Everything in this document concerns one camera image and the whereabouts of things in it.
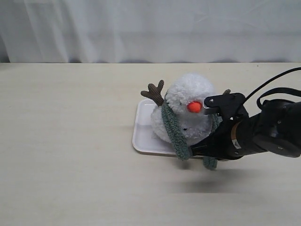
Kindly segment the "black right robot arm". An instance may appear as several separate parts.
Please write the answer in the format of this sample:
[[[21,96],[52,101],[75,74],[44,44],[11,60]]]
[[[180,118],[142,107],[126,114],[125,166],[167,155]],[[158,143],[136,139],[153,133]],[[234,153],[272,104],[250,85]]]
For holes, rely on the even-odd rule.
[[[266,152],[298,158],[301,155],[301,104],[282,99],[264,101],[260,113],[224,120],[190,150],[193,156],[219,160],[237,160]]]

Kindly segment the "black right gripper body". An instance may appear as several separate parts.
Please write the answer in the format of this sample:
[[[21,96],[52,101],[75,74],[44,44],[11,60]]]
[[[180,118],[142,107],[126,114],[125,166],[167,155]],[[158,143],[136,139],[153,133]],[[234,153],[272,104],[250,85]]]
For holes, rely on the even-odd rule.
[[[237,160],[244,156],[265,153],[266,150],[253,141],[259,115],[241,121],[223,122],[213,132],[211,156],[217,159]]]

